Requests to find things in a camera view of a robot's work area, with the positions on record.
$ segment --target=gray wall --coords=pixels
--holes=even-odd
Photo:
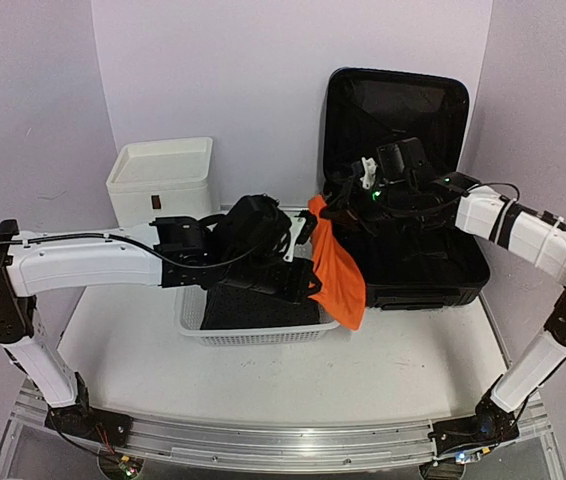
[[[316,191],[329,76],[343,66],[428,73],[476,94],[492,0],[93,0],[118,148],[215,139],[221,200]]]
[[[517,183],[524,204],[566,217],[566,0],[495,0],[466,169]],[[560,294],[553,282],[488,247],[488,302],[517,357]],[[566,365],[542,391],[566,464]]]
[[[0,220],[112,226],[104,182],[115,157],[89,0],[0,1]],[[52,333],[77,293],[41,295]],[[0,349],[0,438],[21,381]]]

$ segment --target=plastic basket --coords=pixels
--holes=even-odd
[[[176,295],[174,311],[176,326],[186,337],[202,345],[262,345],[272,343],[310,342],[318,340],[328,330],[339,326],[319,305],[319,321],[316,325],[295,327],[248,328],[237,330],[201,330],[205,313],[206,292],[197,286],[180,288]]]

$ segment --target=suitcase lid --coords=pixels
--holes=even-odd
[[[340,189],[353,162],[411,137],[421,141],[437,173],[458,166],[470,102],[457,80],[343,68],[330,78],[326,103],[324,193]]]

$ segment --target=white storage box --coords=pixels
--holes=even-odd
[[[107,179],[119,226],[149,223],[157,217],[202,218],[217,213],[211,156],[209,137],[123,147]]]
[[[176,327],[182,335],[202,345],[259,345],[267,343],[309,342],[318,340],[339,326],[319,305],[321,323],[295,327],[201,330],[207,293],[197,286],[180,288],[176,295]]]

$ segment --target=orange fabric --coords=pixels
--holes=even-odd
[[[365,312],[365,280],[354,259],[334,238],[332,222],[320,217],[325,206],[321,195],[309,202],[310,212],[319,222],[312,232],[314,273],[323,284],[311,298],[341,325],[358,330]]]

